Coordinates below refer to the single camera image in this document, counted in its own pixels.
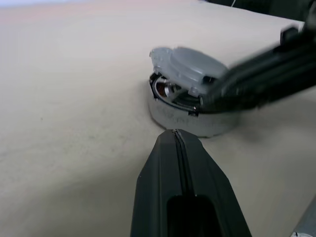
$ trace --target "black plastic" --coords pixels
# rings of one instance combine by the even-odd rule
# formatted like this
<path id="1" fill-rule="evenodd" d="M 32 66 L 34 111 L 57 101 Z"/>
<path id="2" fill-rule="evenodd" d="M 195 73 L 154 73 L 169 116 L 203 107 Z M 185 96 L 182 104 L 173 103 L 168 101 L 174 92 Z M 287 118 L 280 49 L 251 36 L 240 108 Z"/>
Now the black plastic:
<path id="1" fill-rule="evenodd" d="M 316 85 L 315 37 L 307 28 L 283 31 L 279 46 L 236 65 L 216 81 L 197 110 L 250 110 Z"/>
<path id="2" fill-rule="evenodd" d="M 158 137 L 137 180 L 131 237 L 251 237 L 228 178 L 195 135 Z"/>

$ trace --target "beige table surface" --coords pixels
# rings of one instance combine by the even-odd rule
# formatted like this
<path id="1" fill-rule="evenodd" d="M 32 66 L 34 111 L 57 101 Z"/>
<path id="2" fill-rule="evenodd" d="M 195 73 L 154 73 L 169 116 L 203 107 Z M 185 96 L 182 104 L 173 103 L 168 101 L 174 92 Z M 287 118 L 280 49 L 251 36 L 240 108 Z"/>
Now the beige table surface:
<path id="1" fill-rule="evenodd" d="M 128 236 L 137 175 L 163 132 L 147 108 L 150 50 L 231 65 L 291 23 L 190 1 L 0 10 L 0 237 Z M 202 139 L 254 237 L 289 236 L 315 195 L 315 119 L 310 90 Z"/>

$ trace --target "open lid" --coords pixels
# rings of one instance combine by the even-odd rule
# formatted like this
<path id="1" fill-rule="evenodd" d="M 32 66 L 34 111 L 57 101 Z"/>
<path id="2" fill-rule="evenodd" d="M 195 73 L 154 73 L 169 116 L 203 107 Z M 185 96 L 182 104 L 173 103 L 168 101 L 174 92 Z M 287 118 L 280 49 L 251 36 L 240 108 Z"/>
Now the open lid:
<path id="1" fill-rule="evenodd" d="M 150 57 L 155 73 L 161 73 L 195 97 L 207 94 L 212 83 L 228 71 L 221 62 L 190 48 L 155 48 Z"/>

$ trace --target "dark background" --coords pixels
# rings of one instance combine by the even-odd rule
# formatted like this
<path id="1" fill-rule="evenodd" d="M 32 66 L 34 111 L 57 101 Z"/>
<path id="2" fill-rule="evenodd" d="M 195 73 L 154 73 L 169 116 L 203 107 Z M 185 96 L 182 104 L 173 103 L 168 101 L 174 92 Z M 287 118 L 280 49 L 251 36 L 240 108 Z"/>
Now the dark background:
<path id="1" fill-rule="evenodd" d="M 207 0 L 208 2 L 231 6 L 234 0 Z M 236 0 L 234 7 L 272 16 L 305 21 L 313 0 Z"/>

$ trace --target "metal part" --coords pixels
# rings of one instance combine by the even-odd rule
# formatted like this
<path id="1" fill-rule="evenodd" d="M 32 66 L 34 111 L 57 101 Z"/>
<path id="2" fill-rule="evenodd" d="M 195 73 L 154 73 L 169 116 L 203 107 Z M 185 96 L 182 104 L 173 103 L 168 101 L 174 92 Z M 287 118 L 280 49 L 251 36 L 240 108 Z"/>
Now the metal part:
<path id="1" fill-rule="evenodd" d="M 169 103 L 161 95 L 157 97 L 153 88 L 157 83 L 149 83 L 148 104 L 153 119 L 166 129 L 183 129 L 199 137 L 212 137 L 234 128 L 240 113 L 203 114 L 193 108 L 185 108 Z"/>
<path id="2" fill-rule="evenodd" d="M 199 99 L 195 97 L 192 97 L 192 99 L 195 99 L 193 103 L 188 103 L 186 101 L 180 101 L 179 103 L 179 99 L 183 97 L 181 95 L 186 94 L 187 97 L 191 96 L 188 95 L 187 90 L 184 90 L 181 87 L 170 83 L 170 81 L 167 79 L 158 78 L 157 80 L 155 80 L 152 85 L 152 90 L 157 98 L 178 109 L 195 112 L 197 103 L 199 103 Z"/>

